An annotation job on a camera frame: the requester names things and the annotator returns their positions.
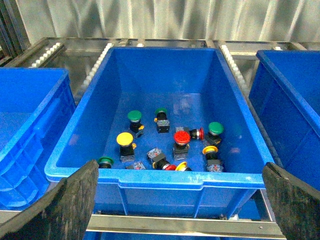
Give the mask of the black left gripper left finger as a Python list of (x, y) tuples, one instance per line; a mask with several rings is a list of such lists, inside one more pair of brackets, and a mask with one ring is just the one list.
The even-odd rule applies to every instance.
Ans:
[(2, 240), (81, 240), (93, 208), (99, 165), (91, 160), (63, 177), (31, 206), (0, 226)]

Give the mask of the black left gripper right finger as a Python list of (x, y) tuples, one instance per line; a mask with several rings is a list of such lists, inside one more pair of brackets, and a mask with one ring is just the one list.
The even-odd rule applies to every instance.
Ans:
[(267, 197), (288, 240), (320, 238), (320, 192), (273, 162), (262, 170)]

